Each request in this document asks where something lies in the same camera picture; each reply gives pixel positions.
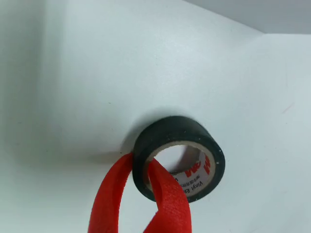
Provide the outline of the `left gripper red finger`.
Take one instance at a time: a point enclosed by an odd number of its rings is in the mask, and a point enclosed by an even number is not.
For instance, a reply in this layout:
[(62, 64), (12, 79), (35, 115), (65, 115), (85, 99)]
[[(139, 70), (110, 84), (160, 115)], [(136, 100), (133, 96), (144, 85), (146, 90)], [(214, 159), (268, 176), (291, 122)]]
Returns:
[(132, 171), (133, 154), (122, 156), (108, 171), (96, 194), (88, 226), (89, 233), (117, 233), (121, 198)]
[(148, 176), (158, 211), (145, 232), (191, 233), (190, 206), (180, 184), (155, 159), (149, 164)]

